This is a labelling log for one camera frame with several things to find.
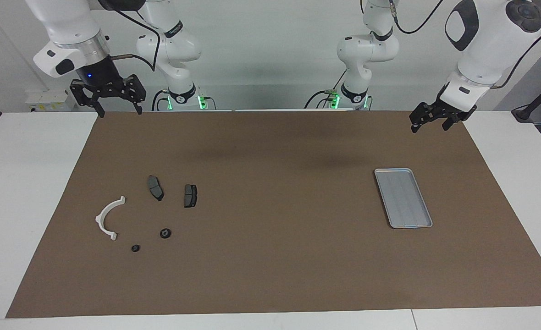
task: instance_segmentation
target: black washer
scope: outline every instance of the black washer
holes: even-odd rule
[[[171,230],[169,228],[164,228],[161,230],[161,238],[169,238],[171,236]]]

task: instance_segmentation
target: white plastic bracket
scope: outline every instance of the white plastic bracket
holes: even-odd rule
[[[113,201],[110,204],[108,204],[103,209],[103,211],[101,211],[101,213],[97,217],[95,217],[95,222],[99,225],[99,228],[101,229],[101,231],[105,232],[105,234],[109,235],[112,241],[116,240],[116,237],[118,236],[118,234],[116,234],[113,231],[109,231],[109,230],[105,229],[105,227],[103,225],[103,221],[105,220],[105,216],[110,211],[112,211],[112,209],[114,209],[117,206],[123,205],[124,203],[126,203],[126,197],[122,196],[122,197],[120,197],[119,200]]]

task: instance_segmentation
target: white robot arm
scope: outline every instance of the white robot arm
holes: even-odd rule
[[[394,21],[388,0],[367,0],[363,21],[370,34],[349,36],[338,44],[338,58],[346,65],[343,82],[337,86],[338,107],[361,109],[372,78],[367,64],[393,60],[399,52],[399,41],[392,34]]]
[[[71,92],[80,106],[105,114],[99,98],[119,97],[132,102],[138,114],[146,91],[136,75],[124,79],[110,57],[109,48],[86,0],[26,0],[44,24],[50,42],[34,56],[36,65],[51,77],[76,71],[80,79]],[[91,92],[91,97],[84,93]]]
[[[156,67],[165,76],[174,107],[202,106],[199,87],[193,83],[191,73],[183,62],[195,61],[201,56],[201,44],[185,31],[171,0],[147,0],[139,11],[144,21],[160,33],[160,50]],[[136,47],[141,56],[151,58],[158,39],[140,36]]]
[[[470,117],[476,102],[541,38],[541,0],[462,0],[445,31],[464,55],[437,100],[411,113],[414,133],[436,119],[446,118],[442,127],[448,130]]]

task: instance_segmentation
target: black cable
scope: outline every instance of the black cable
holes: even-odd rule
[[[336,89],[336,87],[338,87],[338,84],[342,81],[342,78],[344,78],[344,75],[346,74],[346,71],[348,71],[348,69],[344,70],[344,72],[340,76],[340,79],[338,79],[337,83],[334,85],[334,88],[332,88],[332,89]],[[323,103],[323,107],[326,107],[326,104],[327,104],[327,101],[325,101]]]
[[[511,70],[511,73],[507,77],[507,80],[505,80],[505,82],[501,86],[493,86],[493,87],[491,87],[491,89],[500,89],[500,88],[505,87],[505,85],[507,85],[509,83],[509,81],[511,80],[511,77],[513,77],[513,74],[515,73],[515,70],[521,64],[521,61],[524,60],[524,57],[526,57],[526,55],[532,50],[532,48],[536,44],[538,44],[540,41],[541,41],[541,37],[539,37],[537,40],[535,40],[535,42],[533,42],[533,44],[531,44],[531,46],[529,46],[528,50],[526,52],[524,52],[523,56],[521,56],[520,59],[517,61],[517,63],[515,63],[513,69]]]
[[[306,109],[306,108],[309,106],[309,103],[311,103],[312,100],[313,100],[314,98],[316,98],[316,96],[321,95],[321,94],[325,94],[325,90],[320,90],[319,92],[316,92],[315,94],[313,94],[313,96],[312,96],[311,98],[309,98],[308,102],[305,103],[304,109]]]
[[[134,58],[134,59],[139,59],[141,60],[142,62],[146,63],[150,69],[153,68],[153,65],[150,64],[149,61],[147,61],[145,58],[143,58],[142,56],[138,56],[136,54],[124,54],[124,55],[116,55],[116,56],[111,56],[111,59],[114,60],[114,61],[117,61],[118,59],[131,59],[131,58]]]
[[[442,4],[442,2],[444,2],[444,0],[440,0],[440,2],[438,2],[438,4],[435,6],[434,10],[431,11],[431,13],[428,15],[428,17],[425,19],[425,21],[423,21],[423,23],[421,25],[419,25],[419,27],[413,31],[405,31],[400,25],[399,25],[399,19],[397,18],[397,9],[395,7],[395,4],[393,2],[393,0],[389,0],[389,3],[391,4],[391,12],[392,12],[392,18],[394,19],[395,21],[395,24],[397,25],[397,28],[399,29],[399,31],[403,32],[404,34],[406,35],[411,35],[419,30],[421,30],[421,28],[423,28],[425,26],[425,24],[430,20],[430,18],[432,16],[434,16],[434,13],[436,12],[436,10],[438,10],[438,8],[440,8],[440,5]]]
[[[147,29],[147,30],[150,30],[152,32],[154,32],[156,35],[157,35],[157,46],[155,48],[155,59],[153,60],[153,64],[150,65],[150,68],[153,70],[153,71],[156,71],[156,67],[157,67],[157,56],[159,55],[159,47],[160,47],[160,33],[157,32],[155,29],[147,26],[147,25],[144,25],[142,23],[140,23],[139,21],[136,21],[136,19],[133,19],[132,17],[126,15],[125,13],[122,13],[121,11],[118,11],[118,10],[115,10],[115,12],[119,13],[122,17],[125,17],[126,19],[128,19],[129,21],[132,21],[133,23],[137,24],[137,25],[140,25],[141,27]]]
[[[323,103],[323,106],[322,106],[321,108],[322,108],[322,109],[325,108],[325,107],[326,107],[326,103],[327,103],[327,101],[329,101],[329,100],[330,100],[330,98],[325,98],[325,99],[321,100],[320,102],[317,102],[317,105],[315,106],[316,109],[319,109],[319,103],[324,102],[324,101],[325,101],[325,103]]]
[[[155,110],[155,105],[157,103],[157,98],[159,97],[160,94],[163,94],[163,93],[166,93],[166,91],[165,90],[159,90],[159,92],[157,92],[155,94],[155,98],[153,98],[153,107],[151,107],[151,109],[152,109],[151,111]]]
[[[161,98],[161,99],[159,99],[159,101],[157,102],[157,111],[160,111],[159,105],[160,105],[160,102],[161,102],[161,101],[167,101],[167,102],[168,102],[168,99],[167,99],[167,98]]]
[[[203,98],[203,100],[212,100],[212,101],[214,101],[214,109],[215,109],[215,110],[218,110],[218,106],[215,104],[214,98],[212,98],[212,97],[210,97],[210,96],[205,96],[205,97]]]

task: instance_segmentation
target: gray tray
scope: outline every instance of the gray tray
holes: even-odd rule
[[[415,176],[410,169],[377,169],[382,202],[393,228],[429,228],[432,226]]]

